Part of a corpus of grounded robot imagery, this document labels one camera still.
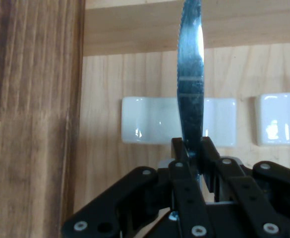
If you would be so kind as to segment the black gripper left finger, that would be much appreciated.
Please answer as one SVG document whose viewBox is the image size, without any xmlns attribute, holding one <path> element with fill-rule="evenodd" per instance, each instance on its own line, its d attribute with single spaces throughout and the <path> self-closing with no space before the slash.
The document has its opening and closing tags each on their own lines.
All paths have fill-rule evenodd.
<svg viewBox="0 0 290 238">
<path fill-rule="evenodd" d="M 66 220 L 64 238 L 132 238 L 164 208 L 176 211 L 172 224 L 163 220 L 160 235 L 192 238 L 202 226 L 205 237 L 215 233 L 181 138 L 172 139 L 175 160 L 167 168 L 137 167 Z"/>
</svg>

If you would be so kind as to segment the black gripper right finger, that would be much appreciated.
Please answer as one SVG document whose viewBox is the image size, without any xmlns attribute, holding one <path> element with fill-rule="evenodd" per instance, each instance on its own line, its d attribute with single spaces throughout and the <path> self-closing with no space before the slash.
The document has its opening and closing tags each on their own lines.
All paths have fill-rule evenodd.
<svg viewBox="0 0 290 238">
<path fill-rule="evenodd" d="M 270 161 L 253 168 L 221 157 L 209 137 L 201 139 L 202 174 L 215 200 L 232 200 L 238 215 L 229 228 L 250 238 L 290 238 L 290 169 Z"/>
</svg>

